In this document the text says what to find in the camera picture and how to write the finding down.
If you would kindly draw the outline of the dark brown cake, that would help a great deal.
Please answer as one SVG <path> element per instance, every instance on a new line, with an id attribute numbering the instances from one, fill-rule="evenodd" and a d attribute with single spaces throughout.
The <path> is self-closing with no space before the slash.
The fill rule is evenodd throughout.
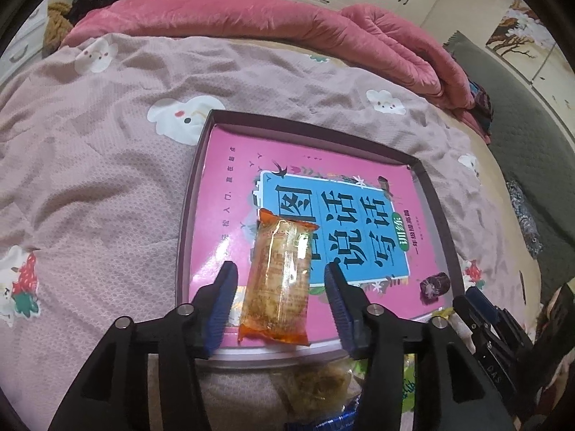
<path id="1" fill-rule="evenodd" d="M 437 273 L 422 280 L 419 287 L 421 301 L 424 305 L 431 305 L 449 292 L 451 281 L 446 273 Z"/>

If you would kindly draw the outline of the blue foil snack packet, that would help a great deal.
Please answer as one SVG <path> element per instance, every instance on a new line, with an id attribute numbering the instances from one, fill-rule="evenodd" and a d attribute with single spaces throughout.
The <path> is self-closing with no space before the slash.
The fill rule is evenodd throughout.
<path id="1" fill-rule="evenodd" d="M 354 397 L 335 416 L 317 419 L 308 423 L 289 422 L 284 425 L 285 431 L 349 431 L 354 428 L 360 395 Z"/>

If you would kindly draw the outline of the clear pastry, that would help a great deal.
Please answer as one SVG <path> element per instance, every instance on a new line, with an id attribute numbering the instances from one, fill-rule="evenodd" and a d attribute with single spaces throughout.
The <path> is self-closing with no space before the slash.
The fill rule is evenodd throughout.
<path id="1" fill-rule="evenodd" d="M 360 394 L 349 358 L 271 372 L 270 379 L 290 421 L 311 422 L 335 416 Z"/>

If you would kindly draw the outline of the orange-ended clear cake packet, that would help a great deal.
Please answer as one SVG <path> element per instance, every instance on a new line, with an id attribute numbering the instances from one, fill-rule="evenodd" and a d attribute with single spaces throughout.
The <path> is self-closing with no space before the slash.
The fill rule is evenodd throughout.
<path id="1" fill-rule="evenodd" d="M 311 240 L 317 229 L 313 223 L 259 210 L 238 340 L 308 346 Z"/>

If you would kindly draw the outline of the green milk candy packet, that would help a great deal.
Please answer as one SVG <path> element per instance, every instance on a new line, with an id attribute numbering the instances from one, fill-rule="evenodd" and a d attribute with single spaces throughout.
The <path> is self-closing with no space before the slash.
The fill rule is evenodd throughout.
<path id="1" fill-rule="evenodd" d="M 402 377 L 403 402 L 401 411 L 403 413 L 412 412 L 415 403 L 415 360 L 414 353 L 404 355 L 404 376 Z"/>

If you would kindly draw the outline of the grey patterned cloth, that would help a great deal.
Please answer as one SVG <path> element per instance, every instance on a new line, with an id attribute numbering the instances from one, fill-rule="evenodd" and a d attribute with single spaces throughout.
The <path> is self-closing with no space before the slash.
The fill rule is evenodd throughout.
<path id="1" fill-rule="evenodd" d="M 515 180 L 507 181 L 506 188 L 510 196 L 512 209 L 514 209 L 516 219 L 519 222 L 519 229 L 523 235 L 526 249 L 530 256 L 536 260 L 543 250 L 543 243 L 535 219 L 528 208 L 525 194 Z"/>

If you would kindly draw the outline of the pink blue children's book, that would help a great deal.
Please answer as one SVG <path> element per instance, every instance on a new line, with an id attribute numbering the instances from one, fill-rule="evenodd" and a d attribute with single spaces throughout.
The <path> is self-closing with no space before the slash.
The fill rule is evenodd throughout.
<path id="1" fill-rule="evenodd" d="M 447 299 L 424 302 L 420 285 L 443 273 L 441 243 L 408 166 L 369 161 L 213 129 L 201 168 L 191 243 L 191 292 L 235 263 L 245 287 L 261 209 L 316 224 L 307 316 L 311 343 L 334 339 L 323 270 L 337 262 L 368 299 L 421 319 Z"/>

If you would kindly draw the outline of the grey quilted headboard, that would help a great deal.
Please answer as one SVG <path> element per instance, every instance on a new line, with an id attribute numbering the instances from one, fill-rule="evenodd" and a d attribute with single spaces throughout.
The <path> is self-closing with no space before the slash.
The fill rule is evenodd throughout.
<path id="1" fill-rule="evenodd" d="M 574 276 L 574 151 L 533 93 L 502 63 L 454 32 L 445 49 L 494 108 L 490 150 L 505 178 L 526 197 L 542 241 L 541 299 Z"/>

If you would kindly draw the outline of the dark clothes near headboard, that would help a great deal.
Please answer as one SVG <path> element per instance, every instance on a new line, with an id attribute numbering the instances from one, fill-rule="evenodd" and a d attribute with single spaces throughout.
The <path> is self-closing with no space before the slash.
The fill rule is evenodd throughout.
<path id="1" fill-rule="evenodd" d="M 471 79 L 469 79 L 469 86 L 475 103 L 471 114 L 478 123 L 483 135 L 486 139 L 489 139 L 494 113 L 490 97 L 481 85 Z"/>

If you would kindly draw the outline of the dark shallow box tray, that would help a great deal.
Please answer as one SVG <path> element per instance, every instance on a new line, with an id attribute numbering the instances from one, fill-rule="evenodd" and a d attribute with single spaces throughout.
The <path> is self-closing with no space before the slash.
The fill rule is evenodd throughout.
<path id="1" fill-rule="evenodd" d="M 178 302 L 190 301 L 196 292 L 205 286 L 201 286 L 196 292 L 191 292 L 189 289 L 191 243 L 196 201 L 201 181 L 201 168 L 211 132 L 218 127 L 234 131 L 234 133 L 304 145 L 360 159 L 368 159 L 369 161 L 408 166 L 426 200 L 426 210 L 433 220 L 435 237 L 441 243 L 441 259 L 446 266 L 444 273 L 449 276 L 451 281 L 449 292 L 442 296 L 447 299 L 445 307 L 450 305 L 453 297 L 462 294 L 464 287 L 461 269 L 445 213 L 443 213 L 440 199 L 432 181 L 419 159 L 374 141 L 325 129 L 321 126 L 276 117 L 215 110 L 208 115 L 207 123 L 197 146 L 185 195 L 178 247 L 178 294 L 176 295 Z M 226 369 L 263 369 L 328 361 L 342 355 L 343 351 L 337 339 L 337 333 L 334 339 L 324 340 L 320 343 L 309 341 L 308 346 L 290 346 L 289 344 L 270 342 L 266 339 L 238 340 L 238 325 L 243 300 L 243 294 L 237 293 L 232 303 L 220 349 L 211 358 L 212 366 Z"/>

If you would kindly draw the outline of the pink printed bed sheet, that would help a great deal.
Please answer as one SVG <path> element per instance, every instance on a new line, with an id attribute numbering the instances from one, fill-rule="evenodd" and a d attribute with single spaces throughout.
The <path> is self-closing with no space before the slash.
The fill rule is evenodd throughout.
<path id="1" fill-rule="evenodd" d="M 423 162 L 460 264 L 521 323 L 519 228 L 502 172 L 471 129 L 367 70 L 280 44 L 107 35 L 65 48 L 1 92 L 1 280 L 34 256 L 37 313 L 1 290 L 1 386 L 48 428 L 112 321 L 174 306 L 176 251 L 196 149 L 158 132 L 172 102 L 309 122 Z"/>

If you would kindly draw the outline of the pink fleece blanket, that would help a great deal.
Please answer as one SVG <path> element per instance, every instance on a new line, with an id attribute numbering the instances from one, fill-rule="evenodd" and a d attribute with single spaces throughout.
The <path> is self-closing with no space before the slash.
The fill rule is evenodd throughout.
<path id="1" fill-rule="evenodd" d="M 63 43 L 108 33 L 208 36 L 292 43 L 335 56 L 450 111 L 484 141 L 464 69 L 421 27 L 371 4 L 342 10 L 290 0 L 119 0 L 88 12 Z"/>

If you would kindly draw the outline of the white drawer chest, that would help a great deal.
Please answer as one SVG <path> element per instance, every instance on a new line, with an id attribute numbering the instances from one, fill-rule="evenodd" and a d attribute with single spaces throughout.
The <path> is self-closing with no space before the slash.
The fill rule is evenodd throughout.
<path id="1" fill-rule="evenodd" d="M 42 50 L 48 23 L 48 0 L 31 13 L 1 56 L 1 84 L 4 84 L 32 56 Z"/>

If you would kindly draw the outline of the brown knitted plush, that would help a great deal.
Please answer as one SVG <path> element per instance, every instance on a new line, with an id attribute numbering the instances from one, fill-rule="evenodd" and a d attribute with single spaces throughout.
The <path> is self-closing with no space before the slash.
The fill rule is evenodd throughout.
<path id="1" fill-rule="evenodd" d="M 55 2 L 48 5 L 48 22 L 46 25 L 42 58 L 51 55 L 61 45 L 63 39 L 70 33 L 73 24 L 67 19 L 71 5 L 64 2 Z"/>

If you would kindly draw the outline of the tree wall painting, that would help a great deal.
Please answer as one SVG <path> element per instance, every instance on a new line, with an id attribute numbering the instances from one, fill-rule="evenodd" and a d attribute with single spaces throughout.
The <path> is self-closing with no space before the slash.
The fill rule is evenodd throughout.
<path id="1" fill-rule="evenodd" d="M 486 48 L 519 71 L 539 68 L 556 41 L 541 19 L 523 1 L 512 0 L 502 19 L 486 41 Z"/>

